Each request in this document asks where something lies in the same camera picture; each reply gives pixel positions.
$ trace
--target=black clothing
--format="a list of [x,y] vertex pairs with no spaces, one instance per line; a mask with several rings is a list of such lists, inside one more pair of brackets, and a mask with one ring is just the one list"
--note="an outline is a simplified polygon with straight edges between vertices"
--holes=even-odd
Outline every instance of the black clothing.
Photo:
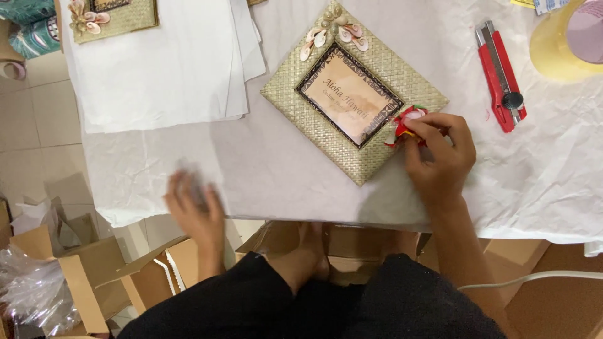
[[389,256],[366,285],[312,280],[294,298],[263,256],[249,253],[130,322],[118,339],[503,339],[496,323],[438,273]]

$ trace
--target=white cable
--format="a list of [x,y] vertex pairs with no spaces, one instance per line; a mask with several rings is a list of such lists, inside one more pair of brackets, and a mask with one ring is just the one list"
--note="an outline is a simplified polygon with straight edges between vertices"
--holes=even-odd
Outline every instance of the white cable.
[[547,277],[575,277],[575,278],[588,278],[588,279],[602,279],[603,273],[598,272],[582,272],[582,271],[545,271],[533,273],[525,277],[521,277],[509,282],[504,282],[502,284],[482,284],[482,285],[468,285],[459,287],[458,290],[464,290],[466,288],[482,288],[482,287],[506,287],[509,285],[519,284],[521,282],[526,282],[530,280],[536,280],[540,278]]

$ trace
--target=box cutter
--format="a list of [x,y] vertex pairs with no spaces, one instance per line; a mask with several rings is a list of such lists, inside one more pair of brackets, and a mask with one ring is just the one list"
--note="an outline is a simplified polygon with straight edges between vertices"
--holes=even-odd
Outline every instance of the box cutter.
[[475,35],[478,39],[479,58],[482,59],[492,95],[492,111],[502,130],[511,133],[528,114],[505,45],[502,43],[500,32],[494,29],[492,21],[486,21],[479,26]]

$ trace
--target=table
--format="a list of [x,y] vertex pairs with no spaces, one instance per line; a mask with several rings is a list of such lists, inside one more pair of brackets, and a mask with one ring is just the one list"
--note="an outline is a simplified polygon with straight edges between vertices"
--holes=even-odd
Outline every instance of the table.
[[[273,74],[325,0],[269,0],[253,7]],[[343,6],[450,99],[464,116],[478,161],[464,197],[479,236],[603,241],[603,78],[559,83],[529,60],[533,10],[508,0],[345,0]],[[528,118],[502,133],[490,111],[475,25],[493,20],[505,41]],[[113,226],[167,212],[166,177],[184,157],[216,182],[236,218],[336,221],[427,231],[428,219],[397,154],[356,186],[259,91],[238,121],[84,135],[98,211]]]

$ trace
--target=person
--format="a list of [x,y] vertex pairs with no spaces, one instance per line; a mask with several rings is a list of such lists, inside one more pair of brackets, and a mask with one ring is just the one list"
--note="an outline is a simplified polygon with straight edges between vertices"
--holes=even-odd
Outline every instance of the person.
[[412,259],[417,234],[398,231],[366,285],[335,286],[325,280],[321,223],[300,223],[299,246],[287,255],[267,261],[252,252],[225,270],[218,196],[205,189],[208,211],[202,211],[191,198],[191,176],[177,172],[165,202],[197,242],[201,282],[131,321],[119,339],[517,338],[498,290],[457,290],[494,282],[461,195],[476,161],[467,123],[445,113],[404,123],[433,155],[422,160],[418,139],[403,140],[406,170],[431,220],[440,274]]

